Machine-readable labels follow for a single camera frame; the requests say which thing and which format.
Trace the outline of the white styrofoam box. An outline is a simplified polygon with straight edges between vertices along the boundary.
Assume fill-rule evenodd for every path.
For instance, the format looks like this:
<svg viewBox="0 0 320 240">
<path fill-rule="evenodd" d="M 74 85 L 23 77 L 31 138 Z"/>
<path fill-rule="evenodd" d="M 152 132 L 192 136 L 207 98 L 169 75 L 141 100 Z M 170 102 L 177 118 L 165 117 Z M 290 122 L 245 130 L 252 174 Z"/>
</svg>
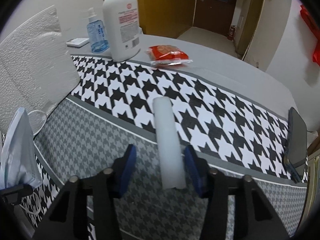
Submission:
<svg viewBox="0 0 320 240">
<path fill-rule="evenodd" d="M 1 132 L 20 107 L 49 115 L 79 82 L 57 10 L 48 7 L 1 42 Z"/>
</svg>

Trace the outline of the white pump lotion bottle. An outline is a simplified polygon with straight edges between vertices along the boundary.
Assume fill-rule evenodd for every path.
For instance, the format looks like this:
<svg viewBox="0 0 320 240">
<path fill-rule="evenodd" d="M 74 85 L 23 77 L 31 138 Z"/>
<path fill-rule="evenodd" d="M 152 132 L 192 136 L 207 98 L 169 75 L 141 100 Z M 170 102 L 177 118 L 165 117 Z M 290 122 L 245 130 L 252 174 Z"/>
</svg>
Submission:
<svg viewBox="0 0 320 240">
<path fill-rule="evenodd" d="M 112 59 L 123 62 L 140 51 L 137 0 L 104 0 L 104 24 Z"/>
</svg>

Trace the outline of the dark brown entrance door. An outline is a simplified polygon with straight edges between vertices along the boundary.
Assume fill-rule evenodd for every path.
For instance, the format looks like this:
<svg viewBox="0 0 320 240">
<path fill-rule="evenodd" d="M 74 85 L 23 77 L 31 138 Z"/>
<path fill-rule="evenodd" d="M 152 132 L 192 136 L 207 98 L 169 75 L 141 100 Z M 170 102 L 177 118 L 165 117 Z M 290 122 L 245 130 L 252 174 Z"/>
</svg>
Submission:
<svg viewBox="0 0 320 240">
<path fill-rule="evenodd" d="M 193 26 L 226 36 L 236 0 L 196 0 Z"/>
</svg>

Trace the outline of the houndstooth table runner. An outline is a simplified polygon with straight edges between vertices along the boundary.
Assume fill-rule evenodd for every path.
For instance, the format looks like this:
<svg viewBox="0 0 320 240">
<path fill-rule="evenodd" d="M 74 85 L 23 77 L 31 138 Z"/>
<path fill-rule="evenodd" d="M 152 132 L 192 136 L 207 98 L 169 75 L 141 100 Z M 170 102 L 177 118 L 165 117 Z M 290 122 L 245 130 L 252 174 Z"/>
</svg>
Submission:
<svg viewBox="0 0 320 240">
<path fill-rule="evenodd" d="M 199 237 L 207 202 L 184 164 L 187 146 L 228 176 L 250 174 L 287 233 L 296 232 L 306 179 L 295 184 L 283 163 L 287 113 L 194 74 L 98 56 L 71 59 L 80 81 L 35 137 L 43 183 L 22 203 L 33 226 L 70 176 L 98 173 L 132 144 L 135 170 L 115 202 L 127 237 Z"/>
</svg>

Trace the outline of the blue spray bottle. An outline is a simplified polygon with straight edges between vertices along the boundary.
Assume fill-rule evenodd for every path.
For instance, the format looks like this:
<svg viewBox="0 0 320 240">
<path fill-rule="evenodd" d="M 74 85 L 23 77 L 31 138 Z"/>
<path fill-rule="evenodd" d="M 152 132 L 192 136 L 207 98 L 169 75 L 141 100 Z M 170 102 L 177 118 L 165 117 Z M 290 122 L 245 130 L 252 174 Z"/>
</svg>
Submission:
<svg viewBox="0 0 320 240">
<path fill-rule="evenodd" d="M 94 8 L 88 9 L 87 33 L 93 53 L 101 53 L 109 48 L 103 21 L 97 17 Z"/>
</svg>

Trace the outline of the wooden wardrobe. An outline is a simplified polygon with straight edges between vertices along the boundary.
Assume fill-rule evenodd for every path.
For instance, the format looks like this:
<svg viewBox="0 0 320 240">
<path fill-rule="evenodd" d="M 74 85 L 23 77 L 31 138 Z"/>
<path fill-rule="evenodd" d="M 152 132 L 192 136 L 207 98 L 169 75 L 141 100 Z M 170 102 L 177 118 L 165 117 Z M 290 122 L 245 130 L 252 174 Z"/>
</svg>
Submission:
<svg viewBox="0 0 320 240">
<path fill-rule="evenodd" d="M 177 38 L 193 25 L 195 0 L 138 0 L 144 34 Z"/>
</svg>

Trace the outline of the red fire extinguisher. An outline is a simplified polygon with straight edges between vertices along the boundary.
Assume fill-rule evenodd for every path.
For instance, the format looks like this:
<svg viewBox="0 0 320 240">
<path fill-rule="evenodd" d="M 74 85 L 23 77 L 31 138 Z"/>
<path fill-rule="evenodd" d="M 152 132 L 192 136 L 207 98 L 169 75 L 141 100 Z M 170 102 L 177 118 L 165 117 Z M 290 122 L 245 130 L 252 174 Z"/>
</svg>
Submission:
<svg viewBox="0 0 320 240">
<path fill-rule="evenodd" d="M 229 29 L 229 32 L 228 32 L 228 35 L 227 35 L 227 38 L 230 41 L 234 40 L 235 32 L 236 32 L 236 26 L 235 25 L 231 25 L 231 27 Z"/>
</svg>

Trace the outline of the red snack packet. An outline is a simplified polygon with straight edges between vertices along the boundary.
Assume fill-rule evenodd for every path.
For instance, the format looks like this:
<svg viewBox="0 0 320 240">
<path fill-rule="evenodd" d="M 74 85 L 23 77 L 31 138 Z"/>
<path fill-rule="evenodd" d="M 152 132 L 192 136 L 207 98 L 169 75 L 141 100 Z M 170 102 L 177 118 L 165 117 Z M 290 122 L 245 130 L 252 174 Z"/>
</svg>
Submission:
<svg viewBox="0 0 320 240">
<path fill-rule="evenodd" d="M 146 53 L 150 57 L 152 66 L 175 66 L 192 63 L 192 60 L 185 52 L 171 45 L 151 46 Z"/>
</svg>

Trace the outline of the black smartphone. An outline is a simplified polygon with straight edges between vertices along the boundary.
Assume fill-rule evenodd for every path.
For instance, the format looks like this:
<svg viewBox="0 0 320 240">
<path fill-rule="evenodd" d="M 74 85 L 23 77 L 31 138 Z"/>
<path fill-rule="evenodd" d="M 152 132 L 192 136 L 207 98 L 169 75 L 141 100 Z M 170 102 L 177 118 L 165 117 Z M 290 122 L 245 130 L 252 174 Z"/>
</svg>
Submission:
<svg viewBox="0 0 320 240">
<path fill-rule="evenodd" d="M 307 129 L 300 114 L 291 107 L 283 162 L 295 183 L 303 181 L 307 158 Z"/>
</svg>

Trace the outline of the white small device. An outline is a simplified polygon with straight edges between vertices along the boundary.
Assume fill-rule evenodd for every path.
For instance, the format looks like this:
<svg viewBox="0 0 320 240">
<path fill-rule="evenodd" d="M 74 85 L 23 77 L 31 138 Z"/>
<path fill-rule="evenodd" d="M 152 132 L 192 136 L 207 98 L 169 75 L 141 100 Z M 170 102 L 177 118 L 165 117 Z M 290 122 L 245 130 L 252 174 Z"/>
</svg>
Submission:
<svg viewBox="0 0 320 240">
<path fill-rule="evenodd" d="M 81 48 L 88 43 L 89 43 L 89 38 L 84 38 L 84 37 L 72 38 L 66 42 L 67 46 L 75 47 L 75 48 Z"/>
</svg>

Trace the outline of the white foam tube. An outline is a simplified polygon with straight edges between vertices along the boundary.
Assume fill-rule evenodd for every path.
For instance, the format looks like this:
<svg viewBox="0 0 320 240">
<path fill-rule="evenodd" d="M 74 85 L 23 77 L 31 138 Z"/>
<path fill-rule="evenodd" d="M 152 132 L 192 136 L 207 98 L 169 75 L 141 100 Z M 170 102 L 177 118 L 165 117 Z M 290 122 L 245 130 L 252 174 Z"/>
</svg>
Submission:
<svg viewBox="0 0 320 240">
<path fill-rule="evenodd" d="M 170 99 L 155 98 L 153 112 L 163 189 L 183 189 L 186 187 L 185 171 Z"/>
</svg>

